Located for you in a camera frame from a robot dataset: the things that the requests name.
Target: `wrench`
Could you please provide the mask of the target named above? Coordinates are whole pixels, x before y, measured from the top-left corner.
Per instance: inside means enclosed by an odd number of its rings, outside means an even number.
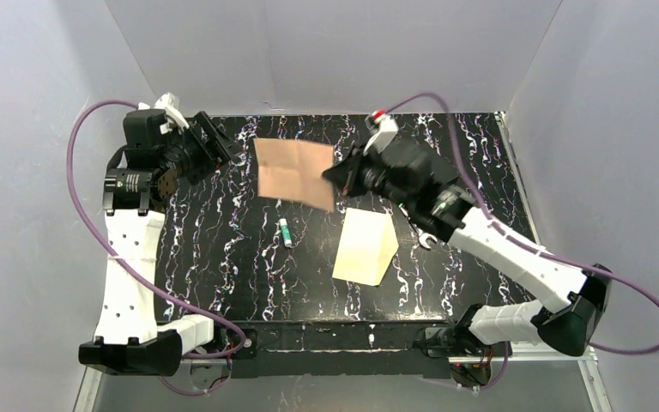
[[[423,249],[427,249],[428,251],[431,250],[431,245],[428,244],[428,241],[430,240],[431,242],[438,243],[438,238],[433,236],[430,233],[423,232],[420,229],[418,230],[418,243],[420,243],[420,247]]]
[[[423,249],[426,249],[426,250],[430,251],[430,250],[431,250],[431,245],[430,245],[428,242],[431,241],[431,242],[434,243],[434,244],[435,244],[435,243],[438,243],[438,238],[435,237],[435,236],[433,236],[433,235],[430,234],[430,233],[423,232],[423,231],[420,230],[418,227],[416,227],[416,226],[410,221],[410,216],[408,215],[407,210],[405,210],[405,208],[403,208],[402,204],[399,204],[399,205],[398,205],[398,208],[399,208],[400,211],[402,212],[402,215],[404,215],[405,218],[408,220],[408,224],[410,225],[410,227],[413,228],[413,230],[415,231],[415,234],[418,236],[418,243],[420,244],[420,247],[422,247]]]

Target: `white enclosure wall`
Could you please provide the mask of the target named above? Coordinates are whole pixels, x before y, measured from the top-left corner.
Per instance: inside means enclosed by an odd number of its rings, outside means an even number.
[[[107,0],[153,90],[212,114],[506,110],[560,0]],[[403,108],[433,111],[430,100]]]
[[[112,97],[154,95],[103,2],[0,1],[0,411],[74,404],[105,253],[71,206],[65,150],[79,111]],[[123,115],[96,113],[77,143],[78,189],[101,227],[101,181],[124,141]]]
[[[659,296],[659,2],[564,0],[508,119],[541,239]],[[658,339],[655,307],[615,285],[594,340]],[[659,354],[600,359],[615,410],[659,410]]]

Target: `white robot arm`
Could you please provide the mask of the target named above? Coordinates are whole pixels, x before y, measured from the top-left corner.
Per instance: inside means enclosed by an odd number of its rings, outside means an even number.
[[[455,179],[437,181],[434,154],[403,140],[390,150],[398,130],[390,115],[375,112],[366,122],[371,138],[353,146],[324,178],[346,196],[371,191],[402,203],[417,228],[491,264],[536,297],[517,305],[471,306],[458,324],[428,328],[417,346],[431,357],[443,357],[477,354],[498,342],[542,341],[563,354],[583,354],[605,312],[610,281],[541,257],[543,247],[486,217]],[[538,252],[510,242],[509,236]]]
[[[205,113],[185,118],[178,100],[165,94],[154,107],[130,112],[123,126],[127,145],[110,160],[103,209],[109,244],[148,282],[154,283],[166,200],[176,179],[202,180],[233,156],[230,143]],[[126,167],[119,167],[122,158]],[[105,297],[91,342],[80,345],[79,359],[112,374],[173,375],[180,359],[214,340],[214,321],[185,315],[158,325],[154,296],[108,256]]]

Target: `marble tabletop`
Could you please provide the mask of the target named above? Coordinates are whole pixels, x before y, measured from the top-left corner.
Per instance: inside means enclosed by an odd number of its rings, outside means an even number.
[[[463,159],[493,213],[530,237],[517,182],[492,113],[457,114]],[[399,136],[414,139],[447,160],[450,139],[444,114],[396,116]],[[375,196],[343,199],[326,213],[300,203],[257,195],[252,139],[304,139],[335,145],[340,160],[350,144],[368,138],[364,117],[254,116],[215,118],[240,154],[198,185],[181,182],[166,212],[155,284],[194,305],[235,321],[382,321],[458,319],[474,303],[503,305],[529,294],[497,270],[448,245],[419,247],[407,221]],[[399,249],[377,287],[332,279],[344,213],[348,207],[393,215]],[[281,241],[278,221],[288,221],[295,247]],[[156,317],[182,312],[156,301]]]

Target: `white arm segment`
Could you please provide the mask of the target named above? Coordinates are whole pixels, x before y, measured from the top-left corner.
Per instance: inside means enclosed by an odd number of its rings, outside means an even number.
[[[363,150],[363,155],[367,155],[370,147],[375,147],[378,153],[382,153],[388,147],[390,142],[395,138],[398,132],[397,122],[389,114],[381,114],[374,119],[376,124],[376,131],[367,141],[367,145]]]
[[[155,282],[155,256],[165,219],[162,213],[150,211],[139,216],[137,210],[121,209],[105,216],[112,247],[150,283]],[[155,339],[159,330],[175,329],[184,354],[213,340],[213,320],[199,315],[184,316],[158,328],[153,298],[153,293],[133,279],[114,257],[108,257],[105,298],[94,338],[102,336],[105,344],[126,345],[130,337],[136,337],[139,343],[145,343]]]
[[[512,244],[491,226],[479,208],[472,208],[464,217],[466,226],[457,228],[449,243],[467,251],[496,270],[519,283],[532,293],[550,312],[556,313],[572,302],[570,292],[579,293],[587,276],[578,268],[558,264]],[[505,231],[529,245],[541,248],[509,227]]]
[[[518,305],[483,306],[471,320],[469,331],[486,345],[497,342],[541,342],[531,319],[541,309],[539,300]]]

